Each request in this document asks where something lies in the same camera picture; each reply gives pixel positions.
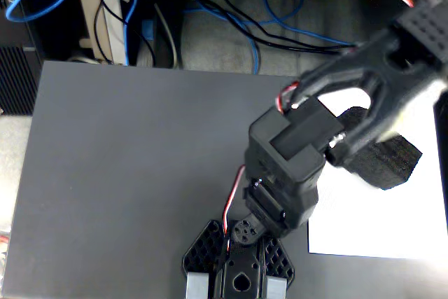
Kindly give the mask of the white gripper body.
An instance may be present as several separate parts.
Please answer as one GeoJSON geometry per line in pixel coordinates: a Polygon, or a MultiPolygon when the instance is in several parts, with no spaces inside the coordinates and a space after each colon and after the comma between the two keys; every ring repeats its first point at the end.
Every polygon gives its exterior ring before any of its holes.
{"type": "Polygon", "coordinates": [[[399,110],[383,140],[401,135],[408,141],[422,141],[431,137],[435,128],[433,107],[442,93],[447,91],[447,80],[436,80],[399,110]]]}

